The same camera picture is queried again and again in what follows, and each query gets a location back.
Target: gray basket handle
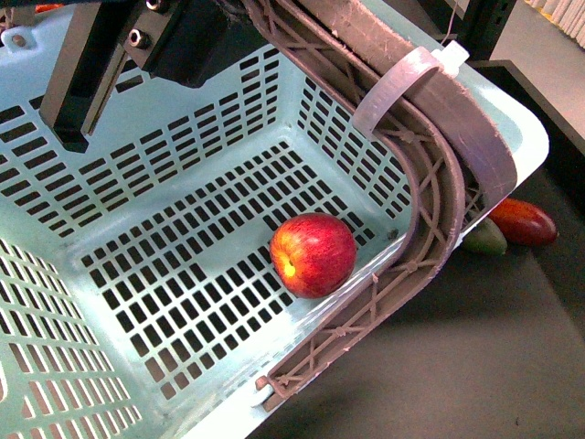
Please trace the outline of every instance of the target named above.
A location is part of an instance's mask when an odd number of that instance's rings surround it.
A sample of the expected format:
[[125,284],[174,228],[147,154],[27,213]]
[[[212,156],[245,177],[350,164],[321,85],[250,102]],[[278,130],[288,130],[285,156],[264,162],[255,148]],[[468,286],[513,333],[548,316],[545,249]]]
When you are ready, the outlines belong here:
[[[262,35],[350,114],[414,49],[358,0],[242,3]],[[409,181],[412,217],[403,245],[369,284],[342,297],[310,336],[257,380],[258,389],[274,388],[266,410],[301,390],[431,281],[462,229],[467,188],[478,205],[470,213],[481,214],[516,186],[512,155],[469,92],[448,71],[415,82],[408,99],[398,98],[376,123],[376,137]]]

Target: green mango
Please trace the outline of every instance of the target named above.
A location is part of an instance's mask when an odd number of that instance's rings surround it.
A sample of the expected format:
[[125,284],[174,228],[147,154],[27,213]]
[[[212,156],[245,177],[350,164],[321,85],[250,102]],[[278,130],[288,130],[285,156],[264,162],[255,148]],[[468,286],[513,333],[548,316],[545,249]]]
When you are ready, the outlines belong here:
[[499,256],[505,254],[508,243],[495,223],[484,218],[463,238],[461,247],[468,252]]

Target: white clip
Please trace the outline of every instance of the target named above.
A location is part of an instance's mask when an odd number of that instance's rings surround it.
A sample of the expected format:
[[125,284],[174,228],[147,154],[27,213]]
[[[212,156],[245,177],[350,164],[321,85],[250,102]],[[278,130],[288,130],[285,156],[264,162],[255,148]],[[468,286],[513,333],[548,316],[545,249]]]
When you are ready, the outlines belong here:
[[423,47],[415,48],[392,66],[367,93],[356,108],[352,124],[366,139],[375,140],[374,130],[384,114],[425,73],[441,69],[454,78],[468,58],[469,53],[455,41],[443,51],[437,49],[432,53]]
[[266,384],[259,391],[252,393],[250,396],[250,407],[259,407],[266,400],[268,400],[274,393],[274,388],[270,384]]
[[452,41],[443,50],[433,50],[431,55],[441,62],[442,70],[452,78],[459,74],[459,68],[469,58],[469,52],[457,41]]

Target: basket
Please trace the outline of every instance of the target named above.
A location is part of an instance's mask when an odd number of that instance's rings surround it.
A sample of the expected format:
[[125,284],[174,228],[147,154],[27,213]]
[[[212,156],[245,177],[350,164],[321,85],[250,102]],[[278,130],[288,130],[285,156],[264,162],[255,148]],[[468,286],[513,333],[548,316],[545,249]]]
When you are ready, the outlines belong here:
[[[70,13],[0,49],[0,433],[205,436],[233,409],[246,435],[268,415],[256,379],[406,239],[409,180],[271,46],[199,90],[127,61],[87,153],[67,152],[37,110]],[[268,252],[305,211],[358,246],[319,301]]]

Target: apple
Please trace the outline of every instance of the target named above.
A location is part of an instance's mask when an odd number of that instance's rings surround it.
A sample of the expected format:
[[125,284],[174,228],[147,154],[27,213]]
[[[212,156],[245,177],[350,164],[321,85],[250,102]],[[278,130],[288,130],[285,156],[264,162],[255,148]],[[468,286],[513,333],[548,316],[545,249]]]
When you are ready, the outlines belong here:
[[286,220],[271,239],[271,258],[284,286],[301,298],[331,294],[351,275],[356,243],[345,223],[327,213]]

